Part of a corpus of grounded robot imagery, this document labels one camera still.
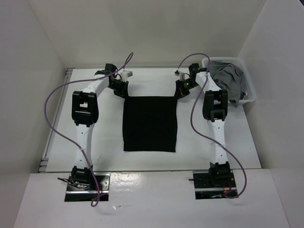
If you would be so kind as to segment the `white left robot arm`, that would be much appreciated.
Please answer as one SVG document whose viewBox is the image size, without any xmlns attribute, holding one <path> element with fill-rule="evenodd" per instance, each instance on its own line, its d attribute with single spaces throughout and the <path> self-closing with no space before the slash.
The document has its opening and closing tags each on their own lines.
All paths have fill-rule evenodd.
<svg viewBox="0 0 304 228">
<path fill-rule="evenodd" d="M 110 88 L 114 94 L 124 97 L 127 90 L 128 78 L 133 73 L 123 70 L 118 73 L 118 68 L 113 64 L 106 64 L 104 70 L 95 73 L 92 81 L 81 91 L 72 94 L 72 119 L 76 125 L 77 148 L 76 161 L 71 171 L 70 180 L 74 185 L 84 190 L 95 188 L 91 159 L 92 134 L 95 123 L 99 117 L 98 97 L 105 88 Z"/>
</svg>

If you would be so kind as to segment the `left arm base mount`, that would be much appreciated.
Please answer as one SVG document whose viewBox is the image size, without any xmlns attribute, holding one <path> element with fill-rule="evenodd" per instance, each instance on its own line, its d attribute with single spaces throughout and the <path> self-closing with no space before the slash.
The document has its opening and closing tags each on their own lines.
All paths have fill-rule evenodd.
<svg viewBox="0 0 304 228">
<path fill-rule="evenodd" d="M 108 201 L 111 174 L 99 172 L 95 173 L 95 176 L 101 190 L 100 201 Z M 97 197 L 97 187 L 94 182 L 93 185 L 72 182 L 71 177 L 58 178 L 58 180 L 66 183 L 65 202 L 85 202 Z"/>
</svg>

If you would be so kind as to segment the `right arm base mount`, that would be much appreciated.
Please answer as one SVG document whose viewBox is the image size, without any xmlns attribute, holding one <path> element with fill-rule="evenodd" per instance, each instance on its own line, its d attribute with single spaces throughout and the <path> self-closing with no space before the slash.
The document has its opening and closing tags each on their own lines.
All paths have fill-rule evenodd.
<svg viewBox="0 0 304 228">
<path fill-rule="evenodd" d="M 218 183 L 212 183 L 207 171 L 194 171 L 189 181 L 194 185 L 197 200 L 224 199 L 238 194 L 233 172 Z"/>
</svg>

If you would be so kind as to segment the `black skirt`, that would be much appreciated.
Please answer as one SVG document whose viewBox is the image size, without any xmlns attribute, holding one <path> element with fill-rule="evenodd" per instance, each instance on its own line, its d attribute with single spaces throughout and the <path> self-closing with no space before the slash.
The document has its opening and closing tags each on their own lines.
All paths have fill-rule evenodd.
<svg viewBox="0 0 304 228">
<path fill-rule="evenodd" d="M 129 96 L 123 106 L 125 152 L 176 152 L 177 99 Z"/>
</svg>

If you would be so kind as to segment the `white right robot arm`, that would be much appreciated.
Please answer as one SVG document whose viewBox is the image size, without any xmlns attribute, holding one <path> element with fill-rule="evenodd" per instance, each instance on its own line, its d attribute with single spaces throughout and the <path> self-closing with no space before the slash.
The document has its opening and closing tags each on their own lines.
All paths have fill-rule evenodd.
<svg viewBox="0 0 304 228">
<path fill-rule="evenodd" d="M 204 99 L 202 107 L 203 118 L 207 121 L 209 130 L 213 133 L 211 141 L 212 154 L 208 181 L 213 187 L 221 187 L 228 180 L 231 169 L 225 151 L 224 125 L 228 115 L 228 92 L 221 89 L 212 79 L 206 68 L 200 68 L 198 63 L 191 64 L 189 73 L 177 69 L 174 74 L 179 77 L 176 81 L 175 95 L 183 98 L 190 90 L 200 86 Z"/>
</svg>

